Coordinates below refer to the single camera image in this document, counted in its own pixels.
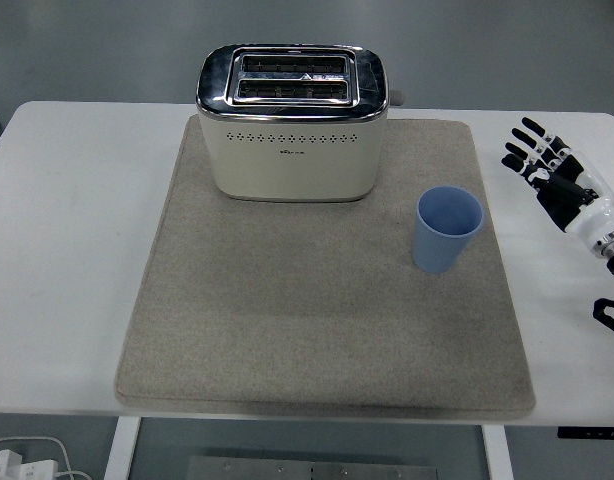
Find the cup rim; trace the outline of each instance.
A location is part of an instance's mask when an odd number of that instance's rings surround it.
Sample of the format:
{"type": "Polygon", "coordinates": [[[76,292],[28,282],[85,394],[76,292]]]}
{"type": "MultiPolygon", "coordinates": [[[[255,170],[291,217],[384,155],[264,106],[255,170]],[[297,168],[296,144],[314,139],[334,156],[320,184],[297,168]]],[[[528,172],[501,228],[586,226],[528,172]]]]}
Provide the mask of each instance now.
{"type": "Polygon", "coordinates": [[[439,236],[441,236],[443,238],[456,238],[456,239],[459,239],[459,238],[468,237],[470,235],[474,235],[476,232],[478,232],[482,228],[483,224],[485,223],[485,209],[483,208],[483,205],[480,202],[480,200],[478,199],[478,197],[476,197],[476,195],[474,195],[472,192],[470,192],[469,190],[467,190],[467,189],[465,189],[463,187],[459,187],[457,185],[436,185],[434,187],[428,188],[427,190],[425,190],[418,197],[418,201],[416,202],[416,217],[418,218],[419,221],[421,221],[425,225],[425,227],[427,227],[429,230],[431,230],[435,234],[437,234],[437,235],[439,235],[439,236]],[[420,200],[425,196],[425,194],[431,192],[432,190],[436,190],[436,189],[440,189],[440,188],[449,188],[449,189],[453,189],[453,190],[460,190],[463,193],[466,193],[467,196],[470,197],[476,203],[476,205],[478,205],[478,209],[480,211],[480,221],[478,222],[478,225],[476,225],[475,228],[473,228],[469,232],[460,233],[460,234],[444,233],[444,232],[440,232],[440,231],[436,230],[435,228],[430,226],[423,219],[423,217],[420,215],[420,200]]]}

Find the blue cup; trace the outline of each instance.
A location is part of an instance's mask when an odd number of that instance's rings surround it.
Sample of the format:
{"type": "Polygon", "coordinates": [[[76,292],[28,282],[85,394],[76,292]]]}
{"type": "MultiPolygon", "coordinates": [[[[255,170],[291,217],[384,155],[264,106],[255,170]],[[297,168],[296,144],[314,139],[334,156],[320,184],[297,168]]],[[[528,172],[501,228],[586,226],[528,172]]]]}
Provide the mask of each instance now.
{"type": "Polygon", "coordinates": [[[412,255],[425,272],[443,273],[482,228],[483,207],[460,187],[443,185],[423,193],[416,206],[412,255]]]}

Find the cream toaster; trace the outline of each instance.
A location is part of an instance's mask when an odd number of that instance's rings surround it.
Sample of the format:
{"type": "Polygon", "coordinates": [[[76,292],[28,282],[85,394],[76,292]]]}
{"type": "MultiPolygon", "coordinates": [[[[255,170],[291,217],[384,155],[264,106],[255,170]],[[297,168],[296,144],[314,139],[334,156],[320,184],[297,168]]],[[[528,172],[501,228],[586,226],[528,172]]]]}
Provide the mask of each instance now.
{"type": "Polygon", "coordinates": [[[203,64],[196,105],[214,181],[231,197],[350,201],[374,185],[389,90],[369,50],[225,46],[203,64]]]}

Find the toaster logo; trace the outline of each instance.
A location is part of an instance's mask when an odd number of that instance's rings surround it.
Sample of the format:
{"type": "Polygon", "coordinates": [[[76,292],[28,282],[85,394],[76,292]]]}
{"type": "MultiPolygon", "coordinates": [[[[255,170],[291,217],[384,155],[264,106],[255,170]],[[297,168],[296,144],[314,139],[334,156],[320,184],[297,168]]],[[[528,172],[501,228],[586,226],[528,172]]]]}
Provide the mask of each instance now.
{"type": "Polygon", "coordinates": [[[297,152],[294,150],[280,150],[280,153],[282,155],[304,155],[305,154],[305,152],[299,152],[299,151],[297,152]]]}

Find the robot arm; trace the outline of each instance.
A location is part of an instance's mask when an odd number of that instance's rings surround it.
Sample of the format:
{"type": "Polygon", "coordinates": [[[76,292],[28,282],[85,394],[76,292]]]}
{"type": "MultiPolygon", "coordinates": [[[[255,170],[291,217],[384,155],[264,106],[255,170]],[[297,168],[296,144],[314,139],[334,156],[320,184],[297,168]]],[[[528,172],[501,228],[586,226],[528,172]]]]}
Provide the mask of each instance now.
{"type": "Polygon", "coordinates": [[[530,118],[522,119],[531,134],[514,128],[524,145],[507,143],[503,165],[521,175],[563,232],[576,235],[614,274],[614,193],[593,165],[558,136],[530,118]]]}

